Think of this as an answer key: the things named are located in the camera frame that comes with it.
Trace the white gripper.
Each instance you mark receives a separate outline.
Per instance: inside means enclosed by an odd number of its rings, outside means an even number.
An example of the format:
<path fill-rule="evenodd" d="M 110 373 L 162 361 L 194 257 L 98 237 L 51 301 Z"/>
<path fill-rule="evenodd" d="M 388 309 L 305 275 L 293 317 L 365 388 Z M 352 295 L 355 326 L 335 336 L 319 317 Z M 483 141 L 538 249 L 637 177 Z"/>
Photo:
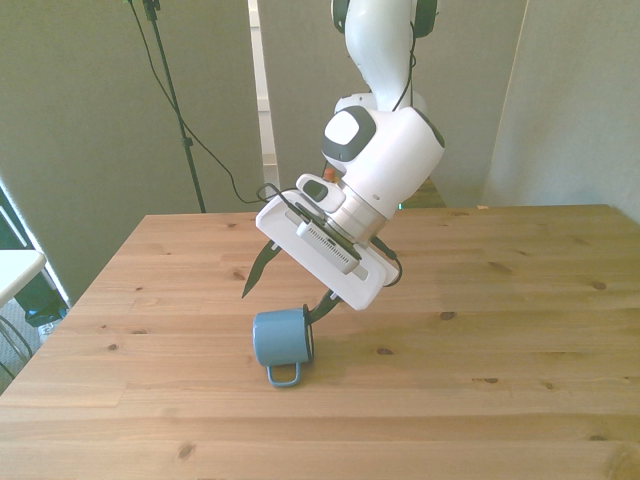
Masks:
<path fill-rule="evenodd" d="M 326 316 L 341 299 L 356 310 L 367 308 L 398 274 L 372 247 L 353 244 L 335 232 L 319 208 L 296 190 L 272 199 L 259 212 L 256 226 L 271 240 L 256 257 L 242 297 L 282 249 L 330 289 L 315 307 L 305 306 L 307 325 Z"/>

